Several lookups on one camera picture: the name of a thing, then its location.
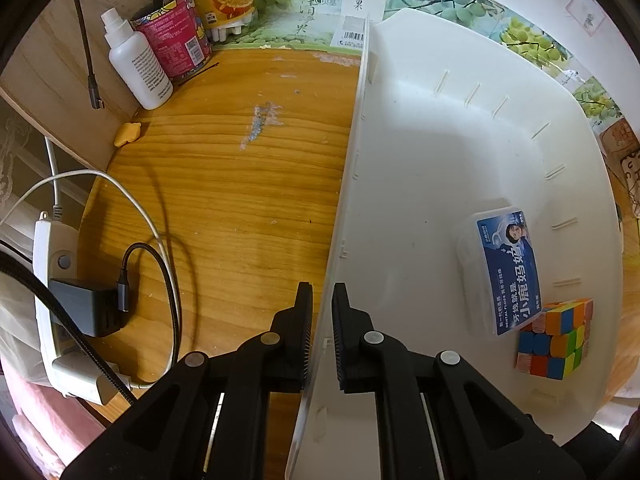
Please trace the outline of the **blue label floss box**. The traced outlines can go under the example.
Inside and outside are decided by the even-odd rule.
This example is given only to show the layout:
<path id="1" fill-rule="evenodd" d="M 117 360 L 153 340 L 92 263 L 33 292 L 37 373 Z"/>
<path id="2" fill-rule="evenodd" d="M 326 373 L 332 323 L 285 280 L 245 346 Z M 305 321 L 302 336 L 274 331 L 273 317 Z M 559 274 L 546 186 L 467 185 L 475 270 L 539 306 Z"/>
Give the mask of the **blue label floss box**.
<path id="1" fill-rule="evenodd" d="M 524 211 L 472 214 L 454 228 L 454 247 L 473 333 L 500 338 L 538 318 L 541 288 Z"/>

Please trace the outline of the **colourful rubik's cube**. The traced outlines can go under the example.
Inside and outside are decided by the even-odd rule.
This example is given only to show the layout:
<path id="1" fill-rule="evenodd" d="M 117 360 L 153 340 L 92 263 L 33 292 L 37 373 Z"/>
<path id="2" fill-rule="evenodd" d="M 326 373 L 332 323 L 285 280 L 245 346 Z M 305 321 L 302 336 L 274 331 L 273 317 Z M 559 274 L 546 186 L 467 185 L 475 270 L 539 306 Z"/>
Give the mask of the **colourful rubik's cube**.
<path id="1" fill-rule="evenodd" d="M 591 298 L 548 304 L 518 332 L 515 369 L 558 382 L 570 376 L 588 354 L 593 312 Z"/>

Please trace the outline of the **white plastic storage bin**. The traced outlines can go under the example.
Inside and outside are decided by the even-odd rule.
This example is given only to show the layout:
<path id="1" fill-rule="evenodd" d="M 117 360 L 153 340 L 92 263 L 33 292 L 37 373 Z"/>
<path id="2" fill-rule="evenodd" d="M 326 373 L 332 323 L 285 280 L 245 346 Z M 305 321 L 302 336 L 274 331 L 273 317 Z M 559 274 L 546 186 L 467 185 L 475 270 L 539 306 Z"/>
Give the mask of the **white plastic storage bin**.
<path id="1" fill-rule="evenodd" d="M 524 211 L 548 304 L 591 298 L 588 354 L 560 380 L 514 367 L 518 332 L 471 330 L 454 228 Z M 404 9 L 368 26 L 291 479 L 620 478 L 633 448 L 580 442 L 622 307 L 603 156 L 574 96 L 508 48 Z M 375 392 L 337 380 L 332 294 L 370 315 Z"/>

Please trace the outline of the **black power adapter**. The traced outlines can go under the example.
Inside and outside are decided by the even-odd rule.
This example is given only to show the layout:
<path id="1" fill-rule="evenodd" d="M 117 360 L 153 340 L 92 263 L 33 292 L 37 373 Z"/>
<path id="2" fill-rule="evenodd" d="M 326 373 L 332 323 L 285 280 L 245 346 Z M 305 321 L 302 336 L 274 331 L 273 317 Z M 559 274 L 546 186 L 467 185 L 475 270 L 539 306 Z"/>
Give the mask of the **black power adapter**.
<path id="1" fill-rule="evenodd" d="M 117 287 L 78 280 L 50 280 L 49 289 L 81 333 L 102 338 L 121 330 L 127 315 L 120 305 Z"/>

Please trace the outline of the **white power strip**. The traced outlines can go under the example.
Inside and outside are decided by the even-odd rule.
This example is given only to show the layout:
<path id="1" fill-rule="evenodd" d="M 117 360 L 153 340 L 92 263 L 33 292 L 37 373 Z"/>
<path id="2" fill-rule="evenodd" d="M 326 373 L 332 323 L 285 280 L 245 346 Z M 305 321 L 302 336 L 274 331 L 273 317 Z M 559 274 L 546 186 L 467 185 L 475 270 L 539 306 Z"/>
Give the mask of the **white power strip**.
<path id="1" fill-rule="evenodd" d="M 35 223 L 32 272 L 61 304 L 80 332 L 100 338 L 122 328 L 117 289 L 81 281 L 78 277 L 78 232 L 46 212 Z M 105 405 L 117 393 L 73 340 L 62 321 L 42 301 L 35 312 L 44 370 L 63 396 Z"/>

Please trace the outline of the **yellow small clip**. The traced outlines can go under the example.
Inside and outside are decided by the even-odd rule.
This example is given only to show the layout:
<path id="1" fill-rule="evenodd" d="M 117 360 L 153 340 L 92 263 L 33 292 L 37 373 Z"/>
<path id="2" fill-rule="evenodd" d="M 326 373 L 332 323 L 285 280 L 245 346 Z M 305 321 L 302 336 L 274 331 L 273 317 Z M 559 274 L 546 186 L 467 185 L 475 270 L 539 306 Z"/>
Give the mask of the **yellow small clip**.
<path id="1" fill-rule="evenodd" d="M 122 148 L 124 145 L 136 142 L 142 133 L 141 122 L 125 122 L 122 124 L 114 137 L 114 147 Z"/>

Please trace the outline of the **white spray bottle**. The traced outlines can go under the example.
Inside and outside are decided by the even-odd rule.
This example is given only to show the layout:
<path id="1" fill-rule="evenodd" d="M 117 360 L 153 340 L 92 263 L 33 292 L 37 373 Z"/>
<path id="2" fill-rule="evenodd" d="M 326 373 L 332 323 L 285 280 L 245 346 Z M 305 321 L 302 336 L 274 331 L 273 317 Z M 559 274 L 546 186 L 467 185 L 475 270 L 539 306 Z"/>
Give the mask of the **white spray bottle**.
<path id="1" fill-rule="evenodd" d="M 101 15 L 108 59 L 145 110 L 155 110 L 171 96 L 174 87 L 149 41 L 134 30 L 115 8 Z"/>

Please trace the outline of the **brown cardboard picture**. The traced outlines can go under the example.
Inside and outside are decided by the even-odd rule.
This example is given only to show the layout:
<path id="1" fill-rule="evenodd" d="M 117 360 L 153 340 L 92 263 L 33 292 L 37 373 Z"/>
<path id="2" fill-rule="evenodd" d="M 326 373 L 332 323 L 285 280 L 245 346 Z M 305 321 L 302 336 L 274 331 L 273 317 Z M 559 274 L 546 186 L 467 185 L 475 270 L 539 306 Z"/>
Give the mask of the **brown cardboard picture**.
<path id="1" fill-rule="evenodd" d="M 639 140 L 625 118 L 615 119 L 598 135 L 605 165 L 627 193 L 631 211 L 639 217 Z"/>

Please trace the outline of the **pink pen can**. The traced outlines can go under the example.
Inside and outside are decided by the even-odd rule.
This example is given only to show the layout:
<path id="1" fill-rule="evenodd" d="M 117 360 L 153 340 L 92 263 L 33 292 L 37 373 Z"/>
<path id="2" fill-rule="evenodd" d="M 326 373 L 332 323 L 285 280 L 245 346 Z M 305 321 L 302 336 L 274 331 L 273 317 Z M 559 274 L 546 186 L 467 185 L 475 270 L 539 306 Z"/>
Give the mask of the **pink pen can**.
<path id="1" fill-rule="evenodd" d="M 172 0 L 132 24 L 149 41 L 171 80 L 191 76 L 209 60 L 209 43 L 193 0 Z"/>

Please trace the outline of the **grape pattern paper boxes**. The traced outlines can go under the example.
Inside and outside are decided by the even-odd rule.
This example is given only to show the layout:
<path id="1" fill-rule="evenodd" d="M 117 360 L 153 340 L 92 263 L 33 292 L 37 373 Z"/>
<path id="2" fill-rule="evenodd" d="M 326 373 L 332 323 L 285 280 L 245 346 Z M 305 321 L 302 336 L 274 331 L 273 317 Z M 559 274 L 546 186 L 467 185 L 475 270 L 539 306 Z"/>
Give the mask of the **grape pattern paper boxes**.
<path id="1" fill-rule="evenodd" d="M 574 96 L 594 133 L 625 118 L 576 48 L 533 12 L 512 9 L 503 0 L 254 0 L 254 6 L 250 24 L 238 36 L 228 36 L 225 46 L 355 51 L 363 33 L 351 18 L 383 21 L 401 10 L 416 10 L 477 32 L 537 66 Z"/>

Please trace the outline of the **pink framed sticker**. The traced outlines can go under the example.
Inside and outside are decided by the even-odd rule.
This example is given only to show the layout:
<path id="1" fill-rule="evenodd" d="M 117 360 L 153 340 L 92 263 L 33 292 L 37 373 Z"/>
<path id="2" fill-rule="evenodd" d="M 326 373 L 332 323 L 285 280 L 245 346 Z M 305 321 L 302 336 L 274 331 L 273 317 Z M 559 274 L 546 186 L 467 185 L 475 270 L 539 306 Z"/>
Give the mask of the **pink framed sticker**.
<path id="1" fill-rule="evenodd" d="M 597 0 L 570 0 L 565 10 L 592 37 L 606 19 Z"/>

